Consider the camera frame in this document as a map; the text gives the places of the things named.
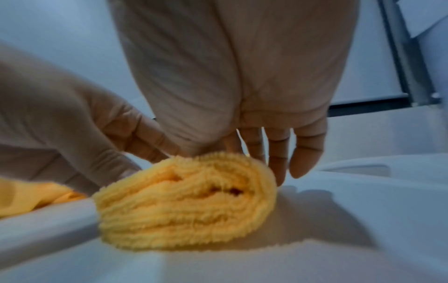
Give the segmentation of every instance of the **hand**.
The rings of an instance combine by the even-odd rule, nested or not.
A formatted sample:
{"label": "hand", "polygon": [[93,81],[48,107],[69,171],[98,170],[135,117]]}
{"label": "hand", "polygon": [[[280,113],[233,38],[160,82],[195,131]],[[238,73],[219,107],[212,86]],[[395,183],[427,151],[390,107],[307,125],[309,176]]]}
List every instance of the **hand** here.
{"label": "hand", "polygon": [[0,175],[92,194],[139,167],[179,154],[157,122],[71,74],[0,49]]}
{"label": "hand", "polygon": [[[190,154],[265,160],[277,183],[320,158],[356,0],[110,0],[134,77],[167,136]],[[290,131],[297,138],[288,163]]]}

